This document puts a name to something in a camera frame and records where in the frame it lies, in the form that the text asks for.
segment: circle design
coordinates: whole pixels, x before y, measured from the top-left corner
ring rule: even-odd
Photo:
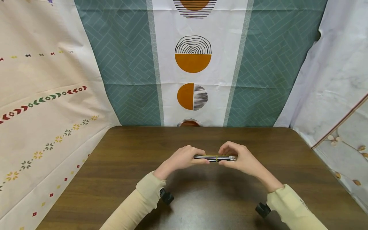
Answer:
[[[185,119],[179,122],[177,125],[178,127],[184,127],[184,126],[192,126],[192,127],[203,127],[202,123],[197,121],[196,119]]]
[[[183,108],[196,111],[207,104],[208,94],[202,86],[188,83],[180,87],[177,98]]]
[[[185,36],[175,47],[175,60],[178,66],[189,73],[204,70],[211,61],[211,44],[204,37]]]
[[[173,0],[173,2],[184,17],[202,19],[211,13],[217,0]]]

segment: brown table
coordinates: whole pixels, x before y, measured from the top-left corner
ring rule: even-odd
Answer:
[[[287,128],[114,127],[110,129],[38,227],[99,229],[134,190],[176,149],[192,145],[216,154],[233,141],[289,184],[330,230],[366,229],[367,215],[298,136]],[[173,173],[166,190],[175,200],[147,215],[137,229],[288,229],[276,212],[262,219],[260,182],[211,163]]]

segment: teal herringbone pattern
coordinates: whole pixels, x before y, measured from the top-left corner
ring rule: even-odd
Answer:
[[[161,125],[146,0],[75,0],[122,125]]]
[[[312,46],[327,0],[254,0],[227,126],[273,126]]]

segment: beige sleeve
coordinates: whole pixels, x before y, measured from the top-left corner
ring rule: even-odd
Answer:
[[[154,208],[160,200],[160,190],[166,181],[157,179],[153,172],[148,173],[136,189],[121,203],[107,219],[100,230],[132,230]]]
[[[275,210],[291,230],[327,230],[327,228],[308,209],[298,194],[285,185],[267,195],[267,205]]]

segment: backdrop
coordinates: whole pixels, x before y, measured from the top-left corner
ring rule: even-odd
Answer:
[[[291,126],[368,213],[368,4],[329,1],[275,126]]]
[[[325,3],[0,0],[0,229],[35,229],[112,126],[272,126]]]
[[[73,1],[0,1],[0,229],[35,229],[119,125]]]
[[[272,126],[326,0],[75,0],[122,125]]]

